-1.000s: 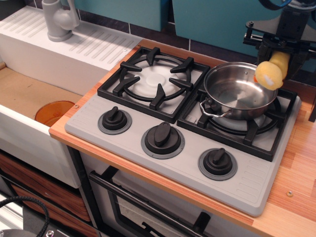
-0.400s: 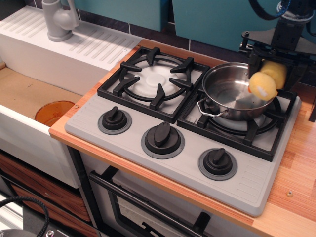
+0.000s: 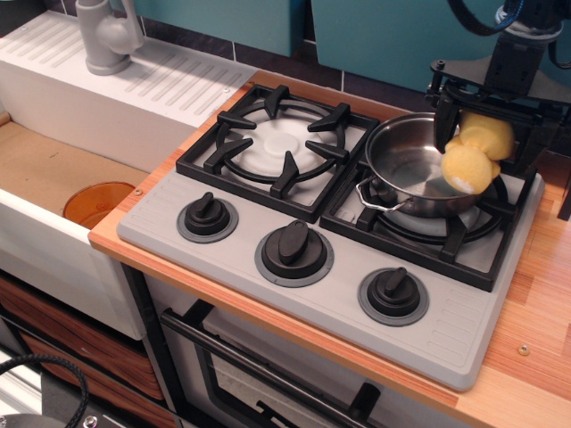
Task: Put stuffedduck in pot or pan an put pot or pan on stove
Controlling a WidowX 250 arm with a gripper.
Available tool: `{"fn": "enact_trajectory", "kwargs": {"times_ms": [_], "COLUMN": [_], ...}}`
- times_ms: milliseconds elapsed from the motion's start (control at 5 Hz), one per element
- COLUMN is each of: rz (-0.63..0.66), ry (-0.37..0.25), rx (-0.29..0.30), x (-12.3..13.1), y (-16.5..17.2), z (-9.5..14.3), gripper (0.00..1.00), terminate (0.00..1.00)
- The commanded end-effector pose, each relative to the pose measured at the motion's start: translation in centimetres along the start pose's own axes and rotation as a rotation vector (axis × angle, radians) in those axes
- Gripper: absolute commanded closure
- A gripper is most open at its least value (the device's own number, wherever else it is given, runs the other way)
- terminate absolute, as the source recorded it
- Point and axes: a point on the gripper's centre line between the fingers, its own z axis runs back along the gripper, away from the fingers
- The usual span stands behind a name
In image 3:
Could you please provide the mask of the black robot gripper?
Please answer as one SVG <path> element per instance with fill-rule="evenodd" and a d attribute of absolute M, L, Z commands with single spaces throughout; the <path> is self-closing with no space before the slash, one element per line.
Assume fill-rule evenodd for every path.
<path fill-rule="evenodd" d="M 435 148 L 445 152 L 461 111 L 514 122 L 517 147 L 508 173 L 524 173 L 550 146 L 558 128 L 570 126 L 570 88 L 540 71 L 552 44 L 507 33 L 488 57 L 434 61 L 426 98 L 435 108 Z"/>

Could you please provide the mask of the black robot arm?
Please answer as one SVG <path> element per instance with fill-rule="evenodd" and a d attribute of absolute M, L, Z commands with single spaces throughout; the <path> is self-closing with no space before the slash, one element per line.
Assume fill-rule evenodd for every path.
<path fill-rule="evenodd" d="M 570 142 L 570 89 L 540 70 L 557 60 L 557 39 L 570 17 L 568 1 L 507 1 L 487 26 L 461 1 L 449 6 L 460 24 L 478 36 L 495 35 L 493 53 L 473 61 L 438 60 L 426 97 L 435 109 L 434 145 L 452 139 L 459 115 L 475 112 L 522 131 L 511 169 L 526 170 L 546 149 Z"/>

